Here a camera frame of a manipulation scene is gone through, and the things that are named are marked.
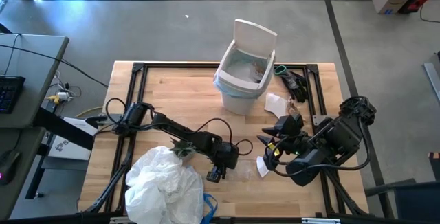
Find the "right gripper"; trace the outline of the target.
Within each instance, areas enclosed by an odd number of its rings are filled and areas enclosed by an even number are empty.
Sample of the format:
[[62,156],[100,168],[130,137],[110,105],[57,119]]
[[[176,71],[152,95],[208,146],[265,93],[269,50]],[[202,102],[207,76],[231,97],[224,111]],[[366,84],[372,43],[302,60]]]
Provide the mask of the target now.
[[[268,135],[275,136],[279,140],[275,143],[274,157],[279,158],[283,153],[288,155],[299,155],[309,148],[309,134],[305,131],[299,132],[298,135],[286,135],[283,131],[283,125],[274,125],[273,127],[263,128],[262,131]],[[271,146],[274,144],[275,139],[273,137],[267,137],[264,135],[257,135],[257,139],[265,146]]]

